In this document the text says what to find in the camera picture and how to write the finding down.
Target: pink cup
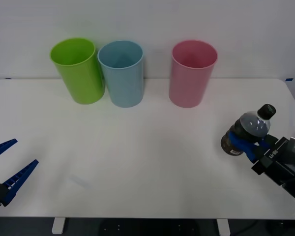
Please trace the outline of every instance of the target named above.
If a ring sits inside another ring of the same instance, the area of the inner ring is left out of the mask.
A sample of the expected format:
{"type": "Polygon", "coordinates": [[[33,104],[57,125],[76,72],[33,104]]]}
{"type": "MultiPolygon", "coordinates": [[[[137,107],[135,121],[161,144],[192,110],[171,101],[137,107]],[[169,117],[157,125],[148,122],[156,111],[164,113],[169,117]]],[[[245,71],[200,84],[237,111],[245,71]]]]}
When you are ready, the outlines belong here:
{"type": "Polygon", "coordinates": [[[174,46],[170,100],[180,107],[198,106],[216,62],[217,51],[208,43],[188,40],[174,46]]]}

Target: white table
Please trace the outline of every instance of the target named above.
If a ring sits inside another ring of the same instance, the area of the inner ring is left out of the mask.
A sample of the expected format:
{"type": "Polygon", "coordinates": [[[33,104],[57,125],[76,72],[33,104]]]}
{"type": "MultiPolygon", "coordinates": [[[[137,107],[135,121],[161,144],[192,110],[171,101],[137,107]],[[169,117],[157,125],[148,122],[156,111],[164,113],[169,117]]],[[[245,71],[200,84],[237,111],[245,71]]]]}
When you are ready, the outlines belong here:
{"type": "Polygon", "coordinates": [[[295,219],[295,200],[221,137],[270,103],[270,134],[295,131],[295,101],[276,79],[211,79],[192,109],[168,98],[168,79],[148,79],[142,102],[72,101],[62,80],[0,80],[0,183],[38,166],[0,216],[295,219]]]}

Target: plastic cup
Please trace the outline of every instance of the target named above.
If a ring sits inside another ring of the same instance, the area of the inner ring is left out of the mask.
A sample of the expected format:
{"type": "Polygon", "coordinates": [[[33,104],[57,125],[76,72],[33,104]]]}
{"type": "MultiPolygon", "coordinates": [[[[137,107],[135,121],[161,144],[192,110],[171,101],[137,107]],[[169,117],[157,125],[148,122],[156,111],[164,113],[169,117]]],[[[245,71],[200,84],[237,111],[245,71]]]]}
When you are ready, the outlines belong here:
{"type": "Polygon", "coordinates": [[[96,58],[95,45],[84,38],[60,42],[50,52],[50,58],[74,101],[91,104],[105,92],[104,81],[96,58]]]}
{"type": "Polygon", "coordinates": [[[118,107],[133,107],[143,98],[143,50],[130,41],[115,41],[98,52],[107,89],[118,107]]]}
{"type": "Polygon", "coordinates": [[[175,105],[190,108],[200,104],[217,57],[217,51],[202,41],[174,46],[169,98],[175,105]]]}

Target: blue cup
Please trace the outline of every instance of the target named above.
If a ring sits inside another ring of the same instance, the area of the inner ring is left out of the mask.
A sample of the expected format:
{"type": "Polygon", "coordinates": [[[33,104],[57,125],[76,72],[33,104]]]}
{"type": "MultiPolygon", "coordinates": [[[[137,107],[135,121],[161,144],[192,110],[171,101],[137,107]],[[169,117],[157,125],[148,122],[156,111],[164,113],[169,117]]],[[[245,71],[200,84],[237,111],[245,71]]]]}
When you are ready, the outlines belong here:
{"type": "Polygon", "coordinates": [[[133,107],[143,98],[143,50],[130,41],[115,41],[98,52],[112,102],[118,107],[133,107]]]}

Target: white wall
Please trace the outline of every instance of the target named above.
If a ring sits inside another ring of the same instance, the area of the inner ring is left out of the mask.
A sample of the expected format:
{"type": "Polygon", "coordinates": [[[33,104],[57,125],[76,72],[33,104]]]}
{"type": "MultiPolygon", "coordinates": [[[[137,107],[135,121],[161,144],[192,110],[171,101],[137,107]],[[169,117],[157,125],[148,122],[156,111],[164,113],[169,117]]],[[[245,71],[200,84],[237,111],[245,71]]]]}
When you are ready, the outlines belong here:
{"type": "Polygon", "coordinates": [[[0,0],[0,78],[54,77],[49,51],[68,37],[140,43],[146,77],[168,77],[172,46],[219,52],[214,77],[293,77],[295,0],[0,0]]]}

